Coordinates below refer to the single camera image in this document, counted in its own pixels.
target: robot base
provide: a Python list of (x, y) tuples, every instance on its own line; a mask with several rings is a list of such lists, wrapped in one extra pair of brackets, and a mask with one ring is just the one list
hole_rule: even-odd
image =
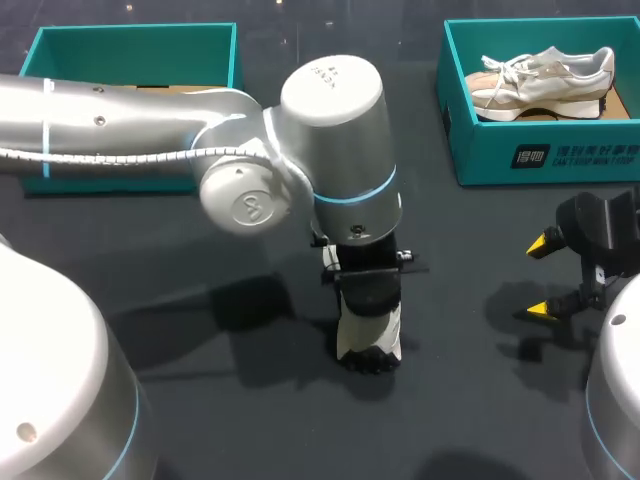
[(640, 479), (640, 276), (602, 327), (586, 388), (582, 449), (594, 480)]
[(152, 480), (158, 463), (149, 403), (109, 334), (109, 360), (98, 396), (73, 433), (15, 480)]

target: open box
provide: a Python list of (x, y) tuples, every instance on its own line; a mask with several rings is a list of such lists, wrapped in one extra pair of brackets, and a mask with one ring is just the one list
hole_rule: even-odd
[[(44, 27), (38, 31), (20, 75), (152, 87), (166, 93), (216, 86), (242, 88), (234, 23)], [(187, 174), (53, 178), (46, 165), (42, 177), (24, 179), (22, 184), (30, 194), (187, 193), (196, 187)]]
[[(613, 94), (625, 110), (616, 116), (629, 118), (612, 119), (605, 114), (598, 120), (480, 121), (465, 76), (483, 70), (481, 57), (506, 61), (552, 45), (567, 54), (613, 48)], [(448, 20), (437, 93), (461, 185), (640, 180), (640, 22), (636, 17)], [(609, 108), (615, 108), (611, 95)]]

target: cable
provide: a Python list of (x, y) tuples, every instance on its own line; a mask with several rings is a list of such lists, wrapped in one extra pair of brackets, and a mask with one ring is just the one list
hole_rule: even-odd
[(271, 146), (273, 147), (276, 154), (278, 155), (278, 159), (280, 160), (280, 162), (284, 164), (284, 166), (289, 171), (289, 173), (291, 173), (294, 177), (296, 177), (301, 182), (302, 186), (305, 189), (305, 193), (307, 195), (307, 201), (309, 202), (310, 205), (313, 205), (315, 202), (313, 197), (313, 185), (311, 184), (309, 177), (307, 177), (307, 175), (302, 171), (302, 169), (298, 165), (296, 165), (294, 162), (289, 160), (286, 157), (286, 155), (282, 153), (282, 149), (280, 147), (280, 141), (278, 140), (278, 136), (276, 135), (276, 130), (273, 125), (272, 111), (273, 111), (273, 108), (267, 108), (262, 112), (262, 118), (264, 120), (264, 126), (267, 132), (267, 139), (269, 140), (269, 143), (271, 143)]
[(264, 153), (237, 147), (196, 148), (175, 152), (151, 153), (144, 155), (62, 155), (57, 153), (36, 153), (0, 147), (0, 158), (36, 163), (57, 163), (67, 165), (137, 166), (149, 163), (165, 163), (193, 160), (201, 157), (251, 157), (273, 164)]

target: robotic arm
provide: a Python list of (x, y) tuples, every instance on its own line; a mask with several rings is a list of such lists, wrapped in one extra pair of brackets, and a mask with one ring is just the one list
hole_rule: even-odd
[(611, 282), (640, 273), (639, 212), (639, 187), (608, 200), (583, 192), (561, 203), (556, 225), (546, 228), (527, 254), (541, 259), (564, 248), (573, 250), (580, 256), (582, 283), (528, 312), (547, 320), (567, 320), (587, 308), (605, 310)]
[(263, 110), (227, 89), (161, 95), (0, 76), (0, 173), (193, 175), (209, 218), (236, 235), (277, 224), (302, 188), (342, 317), (337, 357), (379, 372), (400, 363), (402, 207), (380, 75), (352, 56), (294, 72)]

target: logo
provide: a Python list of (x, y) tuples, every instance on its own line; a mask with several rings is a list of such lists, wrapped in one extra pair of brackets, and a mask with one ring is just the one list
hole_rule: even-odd
[(548, 144), (519, 145), (513, 155), (511, 168), (542, 168), (550, 147)]
[(252, 222), (257, 222), (262, 216), (262, 205), (258, 201), (258, 197), (254, 195), (247, 195), (242, 200), (245, 207), (247, 207), (247, 216)]
[(338, 70), (336, 67), (329, 67), (326, 70), (320, 67), (311, 67), (311, 71), (315, 73), (322, 81), (331, 88), (336, 88), (336, 78), (338, 77)]

